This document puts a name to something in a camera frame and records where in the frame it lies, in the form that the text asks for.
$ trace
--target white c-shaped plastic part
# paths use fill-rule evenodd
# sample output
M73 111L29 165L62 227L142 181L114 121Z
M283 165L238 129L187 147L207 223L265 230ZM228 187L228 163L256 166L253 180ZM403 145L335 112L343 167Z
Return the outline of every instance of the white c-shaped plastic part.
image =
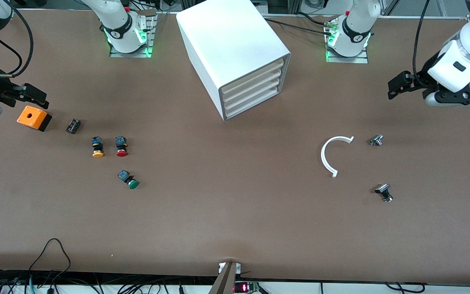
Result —
M346 143L351 143L351 141L353 141L354 139L354 136L352 136L351 138L347 138L345 136L336 136L336 137L333 137L331 139L329 139L325 144L324 146L322 147L322 151L320 152L320 158L322 159L322 163L324 164L324 166L326 167L326 169L328 169L328 171L332 172L333 173L333 177L336 177L336 174L338 173L338 171L334 168L332 168L330 166L330 164L328 163L328 161L326 160L326 146L332 142L332 141L344 141Z

